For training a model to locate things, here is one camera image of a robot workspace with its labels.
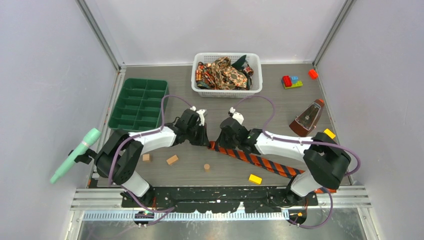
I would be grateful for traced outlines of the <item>orange navy striped tie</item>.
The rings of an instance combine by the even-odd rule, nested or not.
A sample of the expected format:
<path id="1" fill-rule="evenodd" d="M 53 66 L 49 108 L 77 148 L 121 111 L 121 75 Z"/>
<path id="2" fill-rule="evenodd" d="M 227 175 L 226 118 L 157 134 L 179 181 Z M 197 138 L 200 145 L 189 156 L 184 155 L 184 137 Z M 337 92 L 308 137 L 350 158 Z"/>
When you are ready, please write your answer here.
<path id="1" fill-rule="evenodd" d="M 305 151 L 309 149 L 309 144 L 299 144 L 299 143 L 285 143 L 283 144 L 282 148 L 277 149 L 273 152 L 273 154 L 282 154 L 284 157 L 290 157 L 294 158 L 295 160 L 303 161 Z M 250 163 L 252 165 L 255 165 L 257 167 L 263 168 L 269 172 L 278 174 L 282 177 L 286 177 L 289 179 L 294 178 L 297 175 L 301 175 L 302 179 L 304 180 L 302 182 L 302 185 L 310 184 L 313 187 L 313 191 L 315 193 L 323 193 L 324 186 L 319 184 L 313 177 L 312 172 L 310 170 L 304 171 L 297 168 L 289 167 L 280 163 L 273 162 L 271 160 L 268 160 L 264 157 L 261 157 L 259 155 L 255 155 L 252 153 L 245 153 L 241 150 L 236 149 L 227 149 L 220 147 L 216 144 L 214 141 L 209 142 L 210 150 L 229 155 L 233 158 L 239 159 L 241 161 L 244 161 L 246 163 Z"/>

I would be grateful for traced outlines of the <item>brown wooden metronome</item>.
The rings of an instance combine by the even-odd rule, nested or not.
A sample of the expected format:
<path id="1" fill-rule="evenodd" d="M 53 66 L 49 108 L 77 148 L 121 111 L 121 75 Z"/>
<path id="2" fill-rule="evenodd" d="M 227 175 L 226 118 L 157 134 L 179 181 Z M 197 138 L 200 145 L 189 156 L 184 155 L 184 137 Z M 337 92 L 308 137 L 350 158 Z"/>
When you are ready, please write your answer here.
<path id="1" fill-rule="evenodd" d="M 315 128 L 321 118 L 325 103 L 322 99 L 316 99 L 306 110 L 298 115 L 290 124 L 290 129 L 300 137 L 306 137 Z"/>

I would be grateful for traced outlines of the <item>white plastic basket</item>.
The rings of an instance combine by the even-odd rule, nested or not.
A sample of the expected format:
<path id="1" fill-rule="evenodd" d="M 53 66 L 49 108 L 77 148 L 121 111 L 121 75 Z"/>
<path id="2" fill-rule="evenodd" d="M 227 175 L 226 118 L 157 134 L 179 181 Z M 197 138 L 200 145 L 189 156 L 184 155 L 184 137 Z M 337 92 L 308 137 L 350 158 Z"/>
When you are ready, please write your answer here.
<path id="1" fill-rule="evenodd" d="M 263 89 L 262 66 L 255 53 L 201 52 L 195 55 L 192 90 L 201 97 L 244 98 Z"/>

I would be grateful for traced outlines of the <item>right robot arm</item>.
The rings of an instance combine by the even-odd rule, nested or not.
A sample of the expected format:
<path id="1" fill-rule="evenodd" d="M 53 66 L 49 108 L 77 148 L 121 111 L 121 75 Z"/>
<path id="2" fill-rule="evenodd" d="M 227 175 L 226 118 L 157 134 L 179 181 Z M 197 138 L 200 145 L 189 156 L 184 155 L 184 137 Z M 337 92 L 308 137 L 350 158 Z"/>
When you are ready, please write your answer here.
<path id="1" fill-rule="evenodd" d="M 309 193 L 320 188 L 337 190 L 352 160 L 323 132 L 314 137 L 289 137 L 257 128 L 248 130 L 232 117 L 225 119 L 220 129 L 216 144 L 234 150 L 237 157 L 246 156 L 253 162 L 254 155 L 276 155 L 306 164 L 306 171 L 295 173 L 283 192 L 291 205 L 299 205 Z"/>

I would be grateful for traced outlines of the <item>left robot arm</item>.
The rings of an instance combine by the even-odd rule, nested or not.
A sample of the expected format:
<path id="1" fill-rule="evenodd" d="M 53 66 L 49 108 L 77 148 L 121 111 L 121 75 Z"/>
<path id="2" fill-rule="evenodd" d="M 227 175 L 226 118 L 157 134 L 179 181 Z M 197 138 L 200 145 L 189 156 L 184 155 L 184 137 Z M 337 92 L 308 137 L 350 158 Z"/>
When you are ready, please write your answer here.
<path id="1" fill-rule="evenodd" d="M 205 109 L 191 107 L 163 127 L 142 132 L 115 130 L 94 157 L 98 174 L 132 192 L 141 207 L 148 207 L 154 197 L 152 186 L 136 172 L 140 156 L 185 141 L 193 146 L 209 147 L 206 114 Z"/>

